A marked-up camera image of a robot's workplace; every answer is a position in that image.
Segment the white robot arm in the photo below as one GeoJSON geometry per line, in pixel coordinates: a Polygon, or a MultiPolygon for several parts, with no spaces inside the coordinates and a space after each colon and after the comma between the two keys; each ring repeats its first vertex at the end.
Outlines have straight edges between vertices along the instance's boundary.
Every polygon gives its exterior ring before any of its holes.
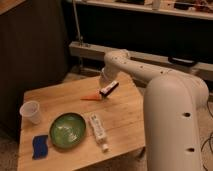
{"type": "Polygon", "coordinates": [[[100,80],[110,83],[125,72],[146,84],[143,95],[147,171],[204,171],[197,110],[209,97],[199,77],[133,61],[125,50],[104,55],[100,80]]]}

